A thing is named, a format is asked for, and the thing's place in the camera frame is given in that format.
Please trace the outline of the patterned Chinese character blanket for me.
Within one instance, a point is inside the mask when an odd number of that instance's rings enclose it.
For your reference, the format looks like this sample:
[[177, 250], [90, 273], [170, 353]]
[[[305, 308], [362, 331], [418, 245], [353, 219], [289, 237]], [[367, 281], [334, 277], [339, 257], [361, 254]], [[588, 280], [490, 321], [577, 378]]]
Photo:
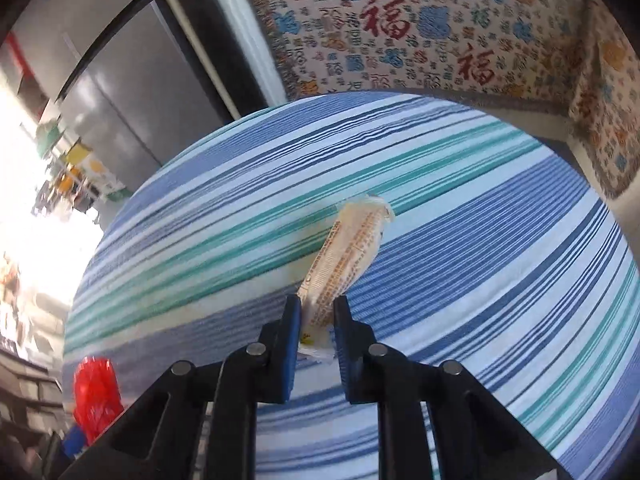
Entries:
[[567, 117], [600, 188], [639, 171], [639, 57], [602, 0], [250, 0], [291, 99], [426, 91]]

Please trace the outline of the beige printed snack wrapper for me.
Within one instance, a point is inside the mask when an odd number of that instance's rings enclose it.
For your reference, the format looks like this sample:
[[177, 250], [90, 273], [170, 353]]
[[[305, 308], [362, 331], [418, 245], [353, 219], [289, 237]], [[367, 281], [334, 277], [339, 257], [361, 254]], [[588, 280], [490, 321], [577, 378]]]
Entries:
[[381, 197], [344, 203], [297, 291], [302, 305], [301, 356], [320, 362], [333, 359], [333, 301], [368, 270], [394, 218], [392, 207]]

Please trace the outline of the striped blue green tablecloth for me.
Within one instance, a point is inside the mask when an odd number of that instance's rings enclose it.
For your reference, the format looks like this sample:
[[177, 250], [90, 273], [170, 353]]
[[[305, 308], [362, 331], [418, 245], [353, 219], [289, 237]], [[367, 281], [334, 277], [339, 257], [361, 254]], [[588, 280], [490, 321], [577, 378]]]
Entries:
[[262, 479], [373, 479], [376, 409], [349, 404], [330, 301], [382, 344], [472, 373], [576, 479], [639, 453], [639, 270], [587, 180], [458, 103], [313, 96], [221, 127], [145, 178], [66, 323], [63, 384], [112, 362], [132, 402], [173, 362], [220, 361], [297, 295], [291, 400], [257, 411]]

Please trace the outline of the stainless steel refrigerator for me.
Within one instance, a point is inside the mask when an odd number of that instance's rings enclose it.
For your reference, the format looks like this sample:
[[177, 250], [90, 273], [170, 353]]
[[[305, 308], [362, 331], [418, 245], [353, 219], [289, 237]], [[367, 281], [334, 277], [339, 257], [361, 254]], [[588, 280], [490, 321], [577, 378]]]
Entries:
[[230, 110], [166, 0], [23, 0], [1, 66], [131, 191]]

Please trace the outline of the red plastic bag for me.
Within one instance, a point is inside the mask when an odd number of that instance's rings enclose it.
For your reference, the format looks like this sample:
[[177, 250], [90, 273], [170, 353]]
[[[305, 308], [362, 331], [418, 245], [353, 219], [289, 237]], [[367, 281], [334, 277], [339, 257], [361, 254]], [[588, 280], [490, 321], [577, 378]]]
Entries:
[[74, 374], [74, 419], [88, 445], [125, 411], [112, 362], [87, 356]]

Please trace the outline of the cluttered storage shelf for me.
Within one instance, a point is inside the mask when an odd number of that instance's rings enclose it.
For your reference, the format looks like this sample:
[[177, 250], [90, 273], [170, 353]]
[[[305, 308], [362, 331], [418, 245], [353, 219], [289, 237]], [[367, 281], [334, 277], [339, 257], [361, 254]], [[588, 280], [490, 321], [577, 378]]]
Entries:
[[32, 206], [33, 214], [52, 214], [58, 206], [85, 214], [94, 206], [118, 203], [132, 195], [81, 140], [70, 144], [64, 153], [56, 154], [63, 138], [58, 120], [42, 122], [37, 127], [37, 153], [47, 162], [47, 168]]

